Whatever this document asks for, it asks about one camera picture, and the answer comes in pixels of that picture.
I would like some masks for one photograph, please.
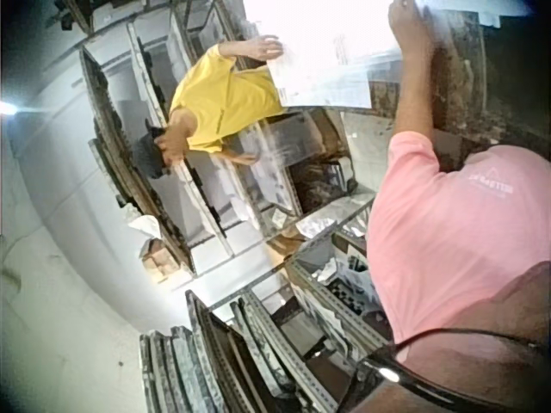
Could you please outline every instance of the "hat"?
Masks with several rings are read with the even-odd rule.
[[[151,179],[158,179],[164,175],[163,154],[155,138],[164,134],[162,127],[151,126],[145,121],[147,134],[142,136],[132,145],[132,158],[139,171]]]

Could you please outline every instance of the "fluorescent light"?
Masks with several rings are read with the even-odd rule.
[[[395,372],[393,372],[392,370],[388,369],[388,368],[380,368],[379,369],[379,373],[387,380],[390,380],[392,381],[393,383],[398,383],[399,382],[399,375],[396,374]]]
[[[18,111],[17,106],[0,101],[0,114],[16,114]]]

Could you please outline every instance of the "cardboard box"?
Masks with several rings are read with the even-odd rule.
[[[148,240],[140,254],[145,271],[157,284],[180,270],[180,265],[160,239]]]

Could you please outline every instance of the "yellow shirt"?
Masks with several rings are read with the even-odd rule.
[[[197,117],[192,151],[222,151],[225,136],[283,112],[268,68],[233,72],[234,63],[213,46],[176,88],[170,112],[186,107]]]

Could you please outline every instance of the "man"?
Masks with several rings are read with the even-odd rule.
[[[188,151],[205,151],[243,165],[255,163],[254,155],[226,148],[223,138],[281,114],[283,108],[266,66],[248,71],[232,68],[237,56],[265,61],[282,54],[275,36],[228,41],[208,49],[178,85],[166,130],[151,128],[133,146],[137,166],[157,179]]]
[[[372,279],[396,343],[441,328],[487,332],[431,334],[396,360],[460,394],[536,411],[551,390],[548,359],[491,334],[529,339],[548,351],[551,165],[525,149],[495,146],[458,172],[440,173],[432,142],[432,36],[413,0],[395,0],[389,19],[404,72],[389,168],[368,227]],[[397,383],[385,381],[357,412],[448,411],[387,376]]]

